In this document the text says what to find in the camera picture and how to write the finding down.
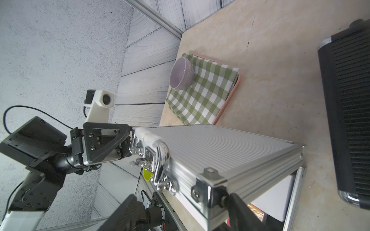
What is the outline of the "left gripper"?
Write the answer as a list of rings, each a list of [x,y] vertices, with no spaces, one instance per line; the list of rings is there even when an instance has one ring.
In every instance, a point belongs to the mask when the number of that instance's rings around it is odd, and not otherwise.
[[[130,157],[132,127],[127,124],[86,122],[71,135],[69,164],[75,173],[97,170],[103,163]]]

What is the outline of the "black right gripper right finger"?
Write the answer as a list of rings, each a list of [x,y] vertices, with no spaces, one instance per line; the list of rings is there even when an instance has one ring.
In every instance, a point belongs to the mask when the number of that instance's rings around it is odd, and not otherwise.
[[[230,227],[232,231],[270,231],[235,193],[227,199]]]

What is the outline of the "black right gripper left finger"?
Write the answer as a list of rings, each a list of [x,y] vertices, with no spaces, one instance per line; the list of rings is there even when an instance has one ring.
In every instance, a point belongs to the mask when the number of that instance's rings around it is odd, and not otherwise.
[[[98,231],[148,231],[147,219],[140,216],[144,211],[143,204],[131,194],[98,228]]]

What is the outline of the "silver aluminium poker case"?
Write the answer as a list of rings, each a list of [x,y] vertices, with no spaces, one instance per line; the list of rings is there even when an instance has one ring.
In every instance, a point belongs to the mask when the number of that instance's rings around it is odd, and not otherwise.
[[[203,124],[134,128],[131,152],[157,191],[175,196],[211,231],[228,217],[228,196],[250,203],[301,167],[304,147]]]

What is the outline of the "black poker case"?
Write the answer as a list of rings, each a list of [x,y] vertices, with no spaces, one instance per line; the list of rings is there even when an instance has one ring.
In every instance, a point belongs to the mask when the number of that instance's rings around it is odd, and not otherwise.
[[[356,20],[318,47],[340,198],[370,208],[370,22]]]

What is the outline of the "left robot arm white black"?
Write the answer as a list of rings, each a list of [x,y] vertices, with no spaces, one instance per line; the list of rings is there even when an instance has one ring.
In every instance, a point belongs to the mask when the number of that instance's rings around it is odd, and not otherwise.
[[[24,165],[27,177],[8,198],[3,231],[34,231],[68,174],[82,175],[130,155],[127,124],[85,122],[67,136],[35,116],[1,142],[2,154]]]

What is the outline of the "lilac ceramic bowl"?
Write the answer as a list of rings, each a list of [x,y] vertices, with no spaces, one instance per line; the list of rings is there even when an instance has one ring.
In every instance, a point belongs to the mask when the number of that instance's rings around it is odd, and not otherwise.
[[[173,65],[170,74],[170,87],[174,90],[185,90],[194,81],[194,67],[191,62],[180,57]]]

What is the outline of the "green white checkered cloth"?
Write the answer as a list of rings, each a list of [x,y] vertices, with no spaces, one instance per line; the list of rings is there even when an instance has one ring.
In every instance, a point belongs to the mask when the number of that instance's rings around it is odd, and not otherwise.
[[[166,102],[184,125],[212,124],[224,105],[239,68],[184,53],[194,67],[194,81],[185,90],[170,90]]]

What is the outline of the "pink mat under cloth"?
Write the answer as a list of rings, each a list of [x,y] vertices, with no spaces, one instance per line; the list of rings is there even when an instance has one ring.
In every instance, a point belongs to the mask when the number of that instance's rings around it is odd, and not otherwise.
[[[206,57],[206,56],[202,56],[202,55],[199,55],[199,54],[193,54],[194,56],[196,57],[199,57],[199,58],[202,58],[202,59],[206,59],[206,60],[209,60],[209,61],[212,61],[212,62],[217,62],[217,63],[220,63],[222,65],[226,65],[224,64],[222,61],[219,61],[219,60],[215,60],[213,58],[209,58],[209,57]],[[223,111],[225,110],[227,104],[229,103],[229,101],[231,100],[232,96],[234,95],[237,87],[239,86],[240,84],[240,81],[241,81],[241,73],[238,72],[238,77],[236,78],[236,80],[234,81],[234,83],[232,84],[232,88],[230,89],[229,91],[229,94],[228,94],[228,97],[224,103],[224,105],[222,106],[221,110],[219,111],[219,113],[217,114],[217,116],[215,117],[212,125],[215,125],[217,123],[217,121],[219,120],[219,118],[221,117]]]

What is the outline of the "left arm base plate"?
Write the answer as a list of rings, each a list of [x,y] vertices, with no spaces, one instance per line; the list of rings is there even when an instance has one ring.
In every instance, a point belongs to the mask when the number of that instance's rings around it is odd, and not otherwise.
[[[154,192],[150,198],[145,190],[140,192],[145,206],[148,231],[181,231],[179,221],[176,221],[174,210],[170,210],[163,197]]]

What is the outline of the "left aluminium frame post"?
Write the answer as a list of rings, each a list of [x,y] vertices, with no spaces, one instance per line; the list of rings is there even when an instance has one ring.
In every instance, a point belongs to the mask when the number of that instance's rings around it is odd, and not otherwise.
[[[169,20],[167,20],[161,14],[156,12],[153,8],[151,8],[149,5],[147,5],[143,1],[140,1],[140,0],[124,0],[124,1],[127,4],[129,4],[131,7],[136,9],[138,12],[143,14],[146,18],[158,24],[160,27],[165,29],[167,32],[169,32],[173,36],[179,39],[182,38],[183,32],[179,28],[177,28]]]

